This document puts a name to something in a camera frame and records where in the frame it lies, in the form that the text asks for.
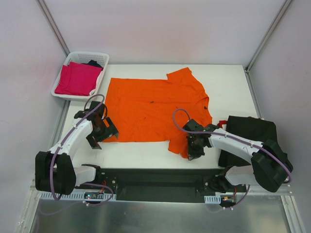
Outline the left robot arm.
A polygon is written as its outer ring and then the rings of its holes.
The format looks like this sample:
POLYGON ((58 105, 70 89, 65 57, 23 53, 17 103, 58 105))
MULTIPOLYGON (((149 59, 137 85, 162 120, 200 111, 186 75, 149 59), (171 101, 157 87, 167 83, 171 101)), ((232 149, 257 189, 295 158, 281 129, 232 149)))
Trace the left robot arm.
POLYGON ((57 144, 36 155, 36 189, 69 195, 74 188, 86 183, 93 189, 99 188, 103 183, 100 166, 90 163, 74 166, 72 159, 84 140, 93 150, 99 150, 99 143, 118 134, 116 126, 107 116, 106 105, 92 101, 89 108, 74 115, 72 128, 57 144))

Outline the orange t shirt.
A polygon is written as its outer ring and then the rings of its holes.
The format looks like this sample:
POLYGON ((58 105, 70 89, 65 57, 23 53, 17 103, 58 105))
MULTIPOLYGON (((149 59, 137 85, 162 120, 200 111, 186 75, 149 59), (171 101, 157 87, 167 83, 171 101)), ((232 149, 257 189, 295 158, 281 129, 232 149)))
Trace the orange t shirt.
POLYGON ((112 78, 105 104, 119 131, 106 142, 168 141, 168 150, 183 158, 188 156, 187 134, 177 126, 188 117, 203 126, 212 123, 209 97, 187 67, 165 80, 112 78))

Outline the pink t shirt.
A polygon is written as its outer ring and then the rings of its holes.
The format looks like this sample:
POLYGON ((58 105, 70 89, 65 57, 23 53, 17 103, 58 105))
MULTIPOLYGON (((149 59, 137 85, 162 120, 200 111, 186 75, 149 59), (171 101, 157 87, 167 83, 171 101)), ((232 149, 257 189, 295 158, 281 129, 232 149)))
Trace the pink t shirt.
POLYGON ((60 81, 54 92, 59 95, 90 96, 96 89, 102 71, 98 67, 70 62, 62 66, 60 81))

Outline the black t shirt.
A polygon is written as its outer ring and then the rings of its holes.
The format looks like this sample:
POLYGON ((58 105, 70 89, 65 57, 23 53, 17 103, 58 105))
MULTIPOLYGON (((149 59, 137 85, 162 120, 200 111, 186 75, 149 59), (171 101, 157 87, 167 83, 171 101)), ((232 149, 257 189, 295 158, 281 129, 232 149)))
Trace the black t shirt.
MULTIPOLYGON (((277 142, 276 125, 271 121, 266 121, 254 117, 229 116, 227 124, 223 126, 224 130, 237 136, 266 142, 272 140, 277 142)), ((233 155, 225 150, 221 150, 218 160, 218 166, 249 166, 250 163, 242 158, 233 155)))

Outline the white plastic basket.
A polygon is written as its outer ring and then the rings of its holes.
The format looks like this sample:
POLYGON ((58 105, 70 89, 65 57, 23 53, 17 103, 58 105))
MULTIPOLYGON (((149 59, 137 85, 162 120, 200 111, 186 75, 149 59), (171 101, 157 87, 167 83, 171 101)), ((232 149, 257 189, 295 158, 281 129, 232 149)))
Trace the white plastic basket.
POLYGON ((56 77, 51 94, 66 100, 87 100, 97 94, 109 61, 100 52, 71 52, 56 77))

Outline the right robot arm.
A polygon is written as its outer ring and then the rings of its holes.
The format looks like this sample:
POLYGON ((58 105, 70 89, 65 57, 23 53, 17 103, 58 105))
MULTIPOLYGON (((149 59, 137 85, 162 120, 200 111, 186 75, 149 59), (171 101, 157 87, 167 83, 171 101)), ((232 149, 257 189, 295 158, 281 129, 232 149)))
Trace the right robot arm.
POLYGON ((183 127, 188 133, 189 160, 203 156, 204 148, 216 148, 233 154, 248 163, 246 166, 227 166, 208 182, 209 187, 225 193, 240 184, 258 184, 269 192, 276 192, 285 181, 291 180, 293 166, 278 143, 246 139, 209 124, 203 127, 194 119, 183 127))

